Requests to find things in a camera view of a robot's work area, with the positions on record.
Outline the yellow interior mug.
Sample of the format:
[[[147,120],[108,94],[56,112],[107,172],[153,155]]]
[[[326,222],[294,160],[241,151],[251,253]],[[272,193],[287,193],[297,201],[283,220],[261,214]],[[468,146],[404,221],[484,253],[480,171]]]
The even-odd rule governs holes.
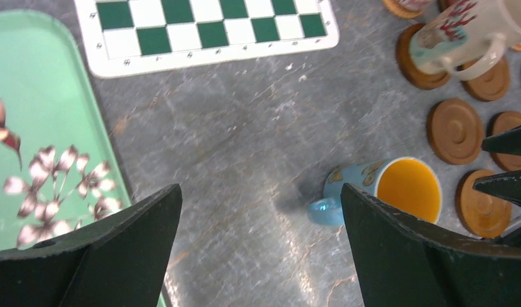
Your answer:
[[[442,210],[438,177],[425,162],[414,157],[383,159],[335,168],[323,187],[323,198],[310,204],[310,220],[322,226],[344,224],[341,190],[352,184],[385,203],[422,220],[437,223]]]

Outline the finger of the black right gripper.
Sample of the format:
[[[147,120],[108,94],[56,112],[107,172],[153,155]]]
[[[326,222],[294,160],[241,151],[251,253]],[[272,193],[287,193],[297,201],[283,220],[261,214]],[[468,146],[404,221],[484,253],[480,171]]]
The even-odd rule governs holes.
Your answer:
[[[521,207],[521,170],[478,178],[473,188]]]
[[[485,138],[481,149],[490,153],[521,156],[521,125]]]

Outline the woven rattan coaster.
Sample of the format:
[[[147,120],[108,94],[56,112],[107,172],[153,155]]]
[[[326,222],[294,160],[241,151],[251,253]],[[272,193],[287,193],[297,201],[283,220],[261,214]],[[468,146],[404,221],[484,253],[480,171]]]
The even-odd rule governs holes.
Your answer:
[[[409,10],[405,8],[399,1],[396,0],[382,0],[384,6],[393,15],[403,19],[414,19],[420,16],[424,10]]]

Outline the cream ceramic mug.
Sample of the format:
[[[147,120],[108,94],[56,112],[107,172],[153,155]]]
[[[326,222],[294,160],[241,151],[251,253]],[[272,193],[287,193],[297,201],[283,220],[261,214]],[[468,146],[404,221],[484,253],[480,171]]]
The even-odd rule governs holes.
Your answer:
[[[521,44],[521,0],[456,1],[410,39],[413,64],[462,81],[481,76]]]

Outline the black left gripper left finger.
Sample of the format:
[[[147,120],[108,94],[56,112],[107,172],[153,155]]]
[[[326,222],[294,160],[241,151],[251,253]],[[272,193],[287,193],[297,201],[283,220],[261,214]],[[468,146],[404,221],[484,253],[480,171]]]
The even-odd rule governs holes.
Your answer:
[[[78,230],[0,251],[0,306],[156,306],[182,201],[169,185]]]

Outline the brown wooden ridged coaster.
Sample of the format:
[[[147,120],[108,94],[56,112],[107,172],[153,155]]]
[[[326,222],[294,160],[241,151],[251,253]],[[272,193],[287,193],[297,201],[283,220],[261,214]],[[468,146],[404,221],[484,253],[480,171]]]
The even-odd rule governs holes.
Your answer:
[[[465,91],[482,102],[491,102],[503,98],[509,90],[510,70],[505,56],[483,75],[461,81]]]
[[[466,173],[458,183],[455,208],[460,222],[472,234],[492,239],[501,235],[511,220],[512,204],[473,188],[477,179],[493,175],[489,169]]]
[[[426,74],[420,71],[412,61],[409,51],[411,38],[424,26],[424,23],[411,25],[399,35],[395,56],[401,73],[411,84],[421,90],[434,90],[445,85],[451,77],[447,72]]]
[[[505,111],[496,114],[489,123],[488,137],[493,137],[491,158],[504,171],[521,170],[521,133],[512,132],[521,126],[521,113]]]

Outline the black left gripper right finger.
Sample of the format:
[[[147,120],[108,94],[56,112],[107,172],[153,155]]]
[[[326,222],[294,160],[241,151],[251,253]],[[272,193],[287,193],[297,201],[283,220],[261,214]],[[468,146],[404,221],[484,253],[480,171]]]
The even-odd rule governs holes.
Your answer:
[[[366,306],[521,306],[521,248],[441,228],[351,184],[341,202]]]

